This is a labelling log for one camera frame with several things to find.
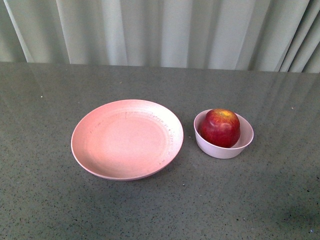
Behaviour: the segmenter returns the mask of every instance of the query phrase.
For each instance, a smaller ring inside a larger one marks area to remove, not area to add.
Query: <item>gray table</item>
[[[176,158],[136,181],[92,175],[70,147],[87,113],[123,99],[184,130]],[[197,146],[212,108],[254,129],[233,159]],[[319,74],[2,62],[0,116],[1,239],[320,239]]]

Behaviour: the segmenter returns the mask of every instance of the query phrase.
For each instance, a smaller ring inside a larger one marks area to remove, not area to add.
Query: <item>red apple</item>
[[[213,145],[231,148],[240,138],[239,118],[230,110],[212,109],[200,123],[199,134]]]

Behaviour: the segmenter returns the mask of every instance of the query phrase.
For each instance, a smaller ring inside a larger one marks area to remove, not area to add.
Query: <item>plate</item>
[[[151,101],[110,102],[75,127],[71,150],[88,172],[109,180],[137,180],[166,167],[178,154],[184,133],[177,116]]]

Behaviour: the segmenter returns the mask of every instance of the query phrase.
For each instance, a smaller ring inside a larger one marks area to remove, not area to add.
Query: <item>bowl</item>
[[[201,137],[199,134],[199,126],[200,123],[205,119],[206,114],[211,109],[205,110],[203,112],[200,112],[194,119],[193,126],[195,131],[195,139],[202,151],[204,151],[206,154],[208,154],[211,157],[217,158],[217,159],[231,159],[239,155],[254,139],[254,130],[251,127],[250,123],[245,120],[242,116],[236,113],[237,117],[240,121],[240,138],[236,142],[234,146],[231,148],[225,148],[216,146],[214,144],[211,144],[210,142],[206,141]]]

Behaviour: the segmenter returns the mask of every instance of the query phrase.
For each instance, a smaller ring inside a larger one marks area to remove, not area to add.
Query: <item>curtain fold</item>
[[[320,0],[0,0],[0,61],[320,72]]]

